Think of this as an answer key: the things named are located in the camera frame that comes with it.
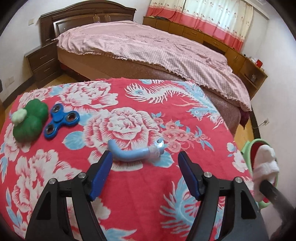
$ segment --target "cabinet handle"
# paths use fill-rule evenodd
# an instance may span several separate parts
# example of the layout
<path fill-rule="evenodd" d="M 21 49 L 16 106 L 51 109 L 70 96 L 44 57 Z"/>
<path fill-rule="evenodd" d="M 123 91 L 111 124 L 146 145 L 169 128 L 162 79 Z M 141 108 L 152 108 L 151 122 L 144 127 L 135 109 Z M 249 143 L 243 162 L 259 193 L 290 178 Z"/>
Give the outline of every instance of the cabinet handle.
<path fill-rule="evenodd" d="M 44 55 L 44 56 L 42 56 L 40 59 L 42 59 L 42 58 L 44 58 L 44 57 L 46 57 L 47 56 L 47 54 L 46 55 Z"/>

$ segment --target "floral curtain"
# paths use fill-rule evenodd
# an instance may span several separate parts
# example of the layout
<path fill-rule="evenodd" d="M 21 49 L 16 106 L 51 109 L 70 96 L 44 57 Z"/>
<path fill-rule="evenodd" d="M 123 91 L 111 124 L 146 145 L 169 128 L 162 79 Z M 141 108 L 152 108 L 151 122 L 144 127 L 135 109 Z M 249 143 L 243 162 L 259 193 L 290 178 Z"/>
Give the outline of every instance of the floral curtain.
<path fill-rule="evenodd" d="M 147 16 L 161 16 L 199 29 L 237 51 L 241 50 L 253 18 L 251 5 L 242 0 L 185 0 L 181 10 L 182 2 L 152 1 Z"/>

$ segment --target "red cup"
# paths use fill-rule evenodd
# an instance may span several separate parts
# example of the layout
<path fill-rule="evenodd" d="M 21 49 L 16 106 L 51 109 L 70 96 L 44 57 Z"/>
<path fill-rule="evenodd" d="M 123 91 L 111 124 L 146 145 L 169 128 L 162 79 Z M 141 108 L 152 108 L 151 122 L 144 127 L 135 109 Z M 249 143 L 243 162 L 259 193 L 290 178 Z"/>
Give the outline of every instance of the red cup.
<path fill-rule="evenodd" d="M 261 68 L 262 64 L 263 64 L 263 63 L 262 63 L 260 60 L 257 60 L 256 65 L 257 65 L 259 68 Z"/>

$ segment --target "blue fidget spinner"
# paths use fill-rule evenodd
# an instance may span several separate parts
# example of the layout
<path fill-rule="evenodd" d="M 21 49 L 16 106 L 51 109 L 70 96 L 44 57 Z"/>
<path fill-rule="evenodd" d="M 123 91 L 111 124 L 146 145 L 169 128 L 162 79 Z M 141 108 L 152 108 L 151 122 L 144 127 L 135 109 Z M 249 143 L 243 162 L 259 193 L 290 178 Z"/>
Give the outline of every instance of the blue fidget spinner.
<path fill-rule="evenodd" d="M 52 139 L 57 135 L 57 131 L 63 125 L 77 125 L 80 117 L 77 111 L 64 112 L 64 107 L 61 104 L 55 104 L 50 110 L 52 121 L 45 127 L 44 137 Z"/>

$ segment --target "wall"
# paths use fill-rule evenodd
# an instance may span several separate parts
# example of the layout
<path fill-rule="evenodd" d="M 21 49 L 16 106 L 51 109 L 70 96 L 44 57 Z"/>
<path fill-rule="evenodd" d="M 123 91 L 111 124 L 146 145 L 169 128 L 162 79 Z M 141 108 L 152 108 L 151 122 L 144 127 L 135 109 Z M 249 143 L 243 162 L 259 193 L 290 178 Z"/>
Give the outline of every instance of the wall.
<path fill-rule="evenodd" d="M 268 78 L 252 99 L 260 134 L 274 149 L 280 167 L 278 189 L 296 205 L 296 161 L 293 150 L 296 137 L 296 41 L 282 18 L 275 13 L 270 19 L 266 37 L 256 57 L 263 62 Z M 271 234 L 281 221 L 270 205 L 262 210 Z"/>
<path fill-rule="evenodd" d="M 61 9 L 83 0 L 28 0 L 13 16 L 0 37 L 0 79 L 4 83 L 10 77 L 15 81 L 3 91 L 0 99 L 4 101 L 18 86 L 32 76 L 29 64 L 24 54 L 39 46 L 38 18 L 47 12 Z M 142 23 L 150 0 L 113 0 L 126 7 L 136 8 L 134 20 Z M 29 19 L 35 19 L 33 25 L 28 26 Z"/>
<path fill-rule="evenodd" d="M 253 19 L 247 33 L 241 53 L 247 57 L 254 57 L 265 38 L 268 19 L 257 9 L 254 9 Z"/>

